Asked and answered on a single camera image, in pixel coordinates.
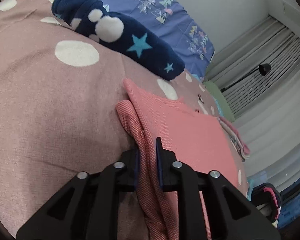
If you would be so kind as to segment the coral pink bear shirt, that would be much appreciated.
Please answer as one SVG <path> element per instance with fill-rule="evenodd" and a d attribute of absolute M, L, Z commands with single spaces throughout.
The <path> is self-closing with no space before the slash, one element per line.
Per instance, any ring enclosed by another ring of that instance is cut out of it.
<path fill-rule="evenodd" d="M 181 100 L 170 100 L 139 88 L 125 79 L 129 96 L 116 110 L 124 129 L 140 149 L 137 196 L 151 239 L 178 239 L 177 194 L 159 186 L 155 140 L 195 171 L 221 172 L 241 193 L 247 193 L 244 168 L 232 142 L 216 117 L 191 109 Z"/>

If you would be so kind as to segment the dark clothes pile on floor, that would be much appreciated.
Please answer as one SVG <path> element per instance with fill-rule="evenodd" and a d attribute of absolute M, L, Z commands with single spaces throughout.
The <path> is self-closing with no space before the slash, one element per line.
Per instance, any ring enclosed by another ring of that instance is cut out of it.
<path fill-rule="evenodd" d="M 271 183 L 263 183 L 253 188 L 251 203 L 277 228 L 281 212 L 281 194 Z"/>

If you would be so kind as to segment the green pillow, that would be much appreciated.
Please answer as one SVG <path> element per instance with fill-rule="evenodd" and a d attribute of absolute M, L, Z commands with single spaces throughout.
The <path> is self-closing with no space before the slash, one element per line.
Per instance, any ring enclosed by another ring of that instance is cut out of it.
<path fill-rule="evenodd" d="M 234 122 L 235 121 L 234 114 L 230 109 L 227 100 L 221 93 L 221 90 L 218 88 L 218 86 L 212 81 L 205 81 L 203 82 L 203 85 L 206 87 L 207 91 L 214 98 L 219 111 L 219 115 L 226 118 L 229 122 Z"/>

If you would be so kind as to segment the brown polka dot blanket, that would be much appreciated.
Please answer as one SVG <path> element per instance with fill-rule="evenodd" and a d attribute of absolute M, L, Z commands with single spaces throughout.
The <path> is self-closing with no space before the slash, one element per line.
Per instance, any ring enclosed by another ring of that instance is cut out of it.
<path fill-rule="evenodd" d="M 100 172 L 134 146 L 115 109 L 124 79 L 218 114 L 191 74 L 159 78 L 72 31 L 52 2 L 0 3 L 0 221 L 12 235 L 77 172 Z"/>

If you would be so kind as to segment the grey curtain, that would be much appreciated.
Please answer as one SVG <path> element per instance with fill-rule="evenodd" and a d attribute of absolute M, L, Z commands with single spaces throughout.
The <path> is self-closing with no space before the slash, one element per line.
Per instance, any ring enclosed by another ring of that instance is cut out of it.
<path fill-rule="evenodd" d="M 206 79 L 223 90 L 250 148 L 248 177 L 266 171 L 279 191 L 300 179 L 300 38 L 266 18 L 213 58 Z"/>

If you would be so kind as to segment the navy star fleece garment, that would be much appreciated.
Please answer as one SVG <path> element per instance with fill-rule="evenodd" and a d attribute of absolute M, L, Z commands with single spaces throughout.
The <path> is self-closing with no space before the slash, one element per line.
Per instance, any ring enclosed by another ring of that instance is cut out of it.
<path fill-rule="evenodd" d="M 185 70 L 172 47 L 134 18 L 108 12 L 101 0 L 54 0 L 51 11 L 73 31 L 117 51 L 170 81 Z"/>

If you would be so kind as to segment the blue tree print pillow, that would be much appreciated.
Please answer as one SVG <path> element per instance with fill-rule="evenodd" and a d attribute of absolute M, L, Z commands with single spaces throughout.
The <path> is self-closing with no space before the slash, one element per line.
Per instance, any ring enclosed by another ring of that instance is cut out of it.
<path fill-rule="evenodd" d="M 101 0 L 106 11 L 138 20 L 167 42 L 183 59 L 186 69 L 203 80 L 215 49 L 205 31 L 176 0 Z"/>

